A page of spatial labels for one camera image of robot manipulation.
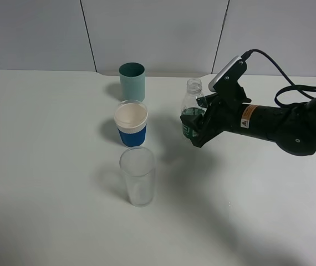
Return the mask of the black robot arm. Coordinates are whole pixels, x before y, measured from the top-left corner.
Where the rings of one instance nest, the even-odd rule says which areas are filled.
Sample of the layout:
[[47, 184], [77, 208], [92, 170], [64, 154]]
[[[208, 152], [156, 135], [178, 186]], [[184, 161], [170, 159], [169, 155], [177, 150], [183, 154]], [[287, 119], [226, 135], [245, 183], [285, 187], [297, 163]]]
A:
[[182, 114], [182, 123], [196, 136], [191, 142], [202, 147], [222, 132], [274, 142], [283, 151], [296, 156], [316, 152], [316, 97], [307, 103], [253, 105], [238, 83], [247, 69], [245, 60], [234, 58], [209, 83], [204, 114]]

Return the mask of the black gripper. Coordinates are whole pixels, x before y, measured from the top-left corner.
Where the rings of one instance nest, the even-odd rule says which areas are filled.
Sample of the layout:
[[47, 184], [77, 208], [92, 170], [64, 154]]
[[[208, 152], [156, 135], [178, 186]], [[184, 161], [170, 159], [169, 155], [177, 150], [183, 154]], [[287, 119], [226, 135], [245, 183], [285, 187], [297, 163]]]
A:
[[202, 147], [225, 131], [257, 139], [267, 138], [264, 131], [251, 127], [250, 118], [242, 117], [248, 107], [256, 108], [238, 83], [246, 70], [246, 62], [240, 60], [214, 85], [215, 93], [196, 98], [199, 107], [207, 108], [205, 115], [180, 116], [182, 124], [193, 132], [190, 141], [195, 147]]

